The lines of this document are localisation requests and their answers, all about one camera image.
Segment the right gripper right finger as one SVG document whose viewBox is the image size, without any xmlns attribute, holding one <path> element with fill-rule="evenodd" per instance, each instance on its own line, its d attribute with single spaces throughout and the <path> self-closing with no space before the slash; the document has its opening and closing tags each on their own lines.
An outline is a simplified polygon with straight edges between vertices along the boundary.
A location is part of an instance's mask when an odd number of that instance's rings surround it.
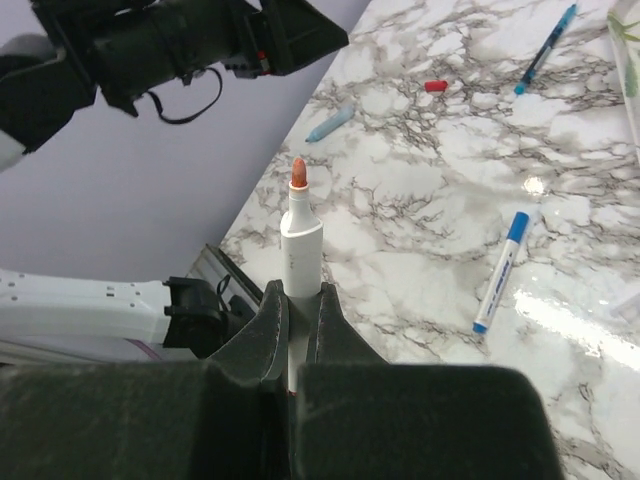
<svg viewBox="0 0 640 480">
<path fill-rule="evenodd" d="M 522 373 L 489 365 L 390 364 L 325 284 L 298 374 L 300 479 L 559 479 L 542 401 Z"/>
</svg>

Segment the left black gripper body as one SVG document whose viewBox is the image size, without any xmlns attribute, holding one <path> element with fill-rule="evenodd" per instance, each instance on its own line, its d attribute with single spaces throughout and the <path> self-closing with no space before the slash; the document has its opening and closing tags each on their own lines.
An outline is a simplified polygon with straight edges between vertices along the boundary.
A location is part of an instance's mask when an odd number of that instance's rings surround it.
<svg viewBox="0 0 640 480">
<path fill-rule="evenodd" d="M 98 83 L 140 95 L 222 63 L 242 78 L 275 74 L 278 1 L 91 1 Z"/>
</svg>

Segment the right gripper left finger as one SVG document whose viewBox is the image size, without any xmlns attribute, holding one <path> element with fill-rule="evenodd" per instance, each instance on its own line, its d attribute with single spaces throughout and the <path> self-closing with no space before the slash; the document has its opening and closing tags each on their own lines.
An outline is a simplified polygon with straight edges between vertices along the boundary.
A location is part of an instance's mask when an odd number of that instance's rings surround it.
<svg viewBox="0 0 640 480">
<path fill-rule="evenodd" d="M 1 371 L 5 479 L 286 479 L 288 303 L 210 358 Z"/>
</svg>

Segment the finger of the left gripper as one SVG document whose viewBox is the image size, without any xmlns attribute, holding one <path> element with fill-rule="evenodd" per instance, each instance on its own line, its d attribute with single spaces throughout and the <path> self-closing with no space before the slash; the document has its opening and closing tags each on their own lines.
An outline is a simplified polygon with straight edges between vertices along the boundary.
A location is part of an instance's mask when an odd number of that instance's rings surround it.
<svg viewBox="0 0 640 480">
<path fill-rule="evenodd" d="M 349 44 L 348 33 L 311 3 L 269 2 L 270 73 L 287 76 Z"/>
</svg>

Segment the white marker pen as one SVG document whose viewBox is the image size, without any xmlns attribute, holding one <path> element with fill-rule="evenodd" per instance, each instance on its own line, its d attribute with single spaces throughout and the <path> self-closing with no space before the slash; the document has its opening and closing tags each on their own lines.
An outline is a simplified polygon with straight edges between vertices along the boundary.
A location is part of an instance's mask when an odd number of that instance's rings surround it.
<svg viewBox="0 0 640 480">
<path fill-rule="evenodd" d="M 473 321 L 472 330 L 474 333 L 484 334 L 491 326 L 529 221 L 530 216 L 527 213 L 517 212 L 511 222 L 501 255 L 488 282 L 487 291 L 480 303 L 478 313 Z"/>
</svg>

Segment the white red marker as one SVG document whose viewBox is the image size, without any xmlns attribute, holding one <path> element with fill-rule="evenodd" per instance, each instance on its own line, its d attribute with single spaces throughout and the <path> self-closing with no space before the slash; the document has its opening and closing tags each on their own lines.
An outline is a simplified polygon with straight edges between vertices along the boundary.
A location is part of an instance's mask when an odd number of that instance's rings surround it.
<svg viewBox="0 0 640 480">
<path fill-rule="evenodd" d="M 306 163 L 292 164 L 288 210 L 280 222 L 282 282 L 289 300 L 288 389 L 297 392 L 297 371 L 305 362 L 311 323 L 321 291 L 323 222 L 310 203 Z"/>
</svg>

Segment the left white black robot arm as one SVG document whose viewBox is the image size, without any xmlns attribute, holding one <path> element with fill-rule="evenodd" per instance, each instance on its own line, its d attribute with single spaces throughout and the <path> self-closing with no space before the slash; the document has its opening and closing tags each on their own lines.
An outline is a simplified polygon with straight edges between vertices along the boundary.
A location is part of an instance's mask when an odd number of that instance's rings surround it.
<svg viewBox="0 0 640 480">
<path fill-rule="evenodd" d="M 286 77 L 218 69 L 158 89 L 130 117 L 98 99 L 43 148 L 1 176 L 1 264 L 41 275 L 109 281 L 184 275 L 220 242 L 330 57 Z"/>
</svg>

